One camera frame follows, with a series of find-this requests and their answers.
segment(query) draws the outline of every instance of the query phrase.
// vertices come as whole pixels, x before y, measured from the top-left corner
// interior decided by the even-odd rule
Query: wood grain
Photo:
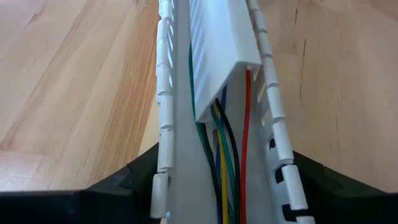
[[[293,148],[398,191],[398,2],[260,2]]]
[[[0,2],[0,190],[87,187],[137,157],[157,1]]]

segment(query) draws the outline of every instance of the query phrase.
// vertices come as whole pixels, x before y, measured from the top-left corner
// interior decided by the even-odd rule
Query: blue wire
[[[223,88],[223,96],[221,98],[221,106],[223,107],[224,111],[225,111],[225,104],[226,104],[226,85]],[[220,123],[221,125],[224,125],[223,118],[220,118]],[[217,150],[216,150],[216,173],[217,173],[218,182],[221,183],[221,159],[220,159],[219,144],[217,144]],[[219,212],[217,212],[217,218],[218,218],[218,223],[221,224],[221,215]]]

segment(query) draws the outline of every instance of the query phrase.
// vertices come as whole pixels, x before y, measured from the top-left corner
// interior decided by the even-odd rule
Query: red wire
[[[251,72],[246,70],[246,105],[244,108],[244,127],[242,140],[242,161],[241,161],[241,223],[246,224],[246,158],[248,156],[248,134],[250,120],[251,100]]]

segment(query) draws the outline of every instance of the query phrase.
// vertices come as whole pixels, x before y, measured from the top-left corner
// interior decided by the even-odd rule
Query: wooden surface
[[[0,0],[0,190],[87,187],[139,154],[157,11],[157,0]]]
[[[397,191],[398,2],[260,0],[293,148]],[[0,0],[0,190],[75,189],[157,142],[157,0]]]

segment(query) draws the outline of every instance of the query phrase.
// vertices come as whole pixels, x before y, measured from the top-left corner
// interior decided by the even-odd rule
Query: white cable organizer
[[[156,75],[160,143],[151,217],[164,218],[170,212],[168,223],[217,223],[210,167],[192,111],[188,71],[192,40],[198,121],[206,121],[212,146],[215,125],[208,116],[208,107],[228,84],[226,115],[239,156],[246,89],[244,71],[246,67],[254,70],[247,157],[247,223],[315,223],[313,217],[297,217],[296,222],[287,222],[282,211],[283,205],[290,205],[291,210],[307,209],[308,205],[298,168],[293,165],[268,30],[257,0],[248,0],[247,5],[241,0],[160,0],[159,14]],[[277,182],[275,173],[279,169],[283,180]]]

